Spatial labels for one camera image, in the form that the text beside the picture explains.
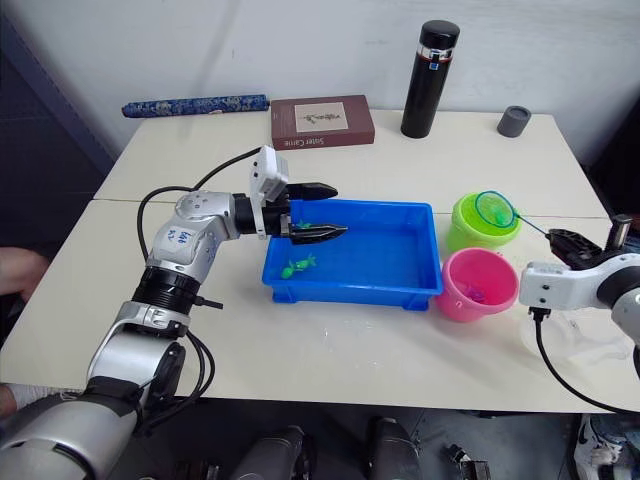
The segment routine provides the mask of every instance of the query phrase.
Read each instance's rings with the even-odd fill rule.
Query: blue plastic tray
[[[426,203],[320,200],[291,202],[292,223],[333,223],[347,233],[323,243],[272,238],[262,281],[273,301],[395,305],[426,310],[442,293],[431,206]],[[316,266],[281,278],[289,261],[313,255]]]

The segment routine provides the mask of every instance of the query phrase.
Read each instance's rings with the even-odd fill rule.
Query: green plastic bucket
[[[476,210],[478,193],[465,195],[456,202],[447,234],[447,247],[451,252],[463,248],[481,247],[494,250],[509,243],[520,231],[518,217],[512,225],[501,228],[487,223]]]

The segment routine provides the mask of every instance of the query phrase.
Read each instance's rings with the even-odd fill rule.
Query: robotic arm
[[[594,307],[610,309],[613,321],[640,344],[640,255],[622,249],[631,218],[616,215],[604,250],[568,230],[546,235],[565,265],[530,263],[522,274],[520,303],[533,313]]]
[[[288,185],[286,161],[263,147],[251,171],[251,196],[194,191],[178,200],[158,231],[130,301],[94,354],[87,387],[18,432],[0,450],[1,478],[102,479],[131,434],[167,409],[180,378],[193,305],[220,304],[198,296],[220,244],[241,234],[289,237],[293,243],[335,238],[346,228],[291,225],[291,199],[329,198],[321,183]]]

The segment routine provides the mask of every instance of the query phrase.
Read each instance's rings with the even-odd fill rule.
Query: pink plastic bucket
[[[518,296],[518,274],[502,256],[484,248],[460,250],[442,267],[438,308],[456,322],[473,322],[506,310]]]

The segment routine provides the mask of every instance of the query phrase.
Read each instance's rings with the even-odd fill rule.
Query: book cover
[[[295,98],[271,102],[276,150],[373,143],[375,128],[364,95]]]

